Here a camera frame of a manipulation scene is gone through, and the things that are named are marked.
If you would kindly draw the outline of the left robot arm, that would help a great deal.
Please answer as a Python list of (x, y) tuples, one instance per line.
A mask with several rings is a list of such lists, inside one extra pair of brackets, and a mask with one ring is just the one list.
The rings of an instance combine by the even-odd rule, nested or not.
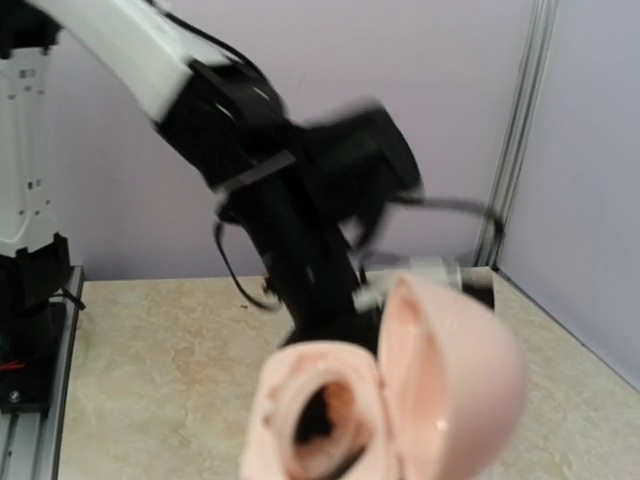
[(225, 198), (290, 314), (292, 343), (375, 350), (380, 311), (358, 311), (350, 256), (389, 203), (421, 183), (415, 157), (374, 103), (293, 123), (264, 73), (228, 44), (154, 1), (5, 1), (1, 5), (1, 335), (15, 357), (53, 338), (50, 297), (69, 280), (67, 239), (44, 190), (44, 71), (67, 31), (132, 93), (155, 132)]

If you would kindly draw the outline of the pink earbud charging case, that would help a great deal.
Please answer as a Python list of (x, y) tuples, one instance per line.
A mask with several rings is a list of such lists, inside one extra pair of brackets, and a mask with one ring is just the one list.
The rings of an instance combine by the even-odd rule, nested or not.
[(242, 479), (473, 479), (508, 444), (527, 397), (524, 355), (471, 295), (403, 272), (375, 352), (286, 346), (263, 364)]

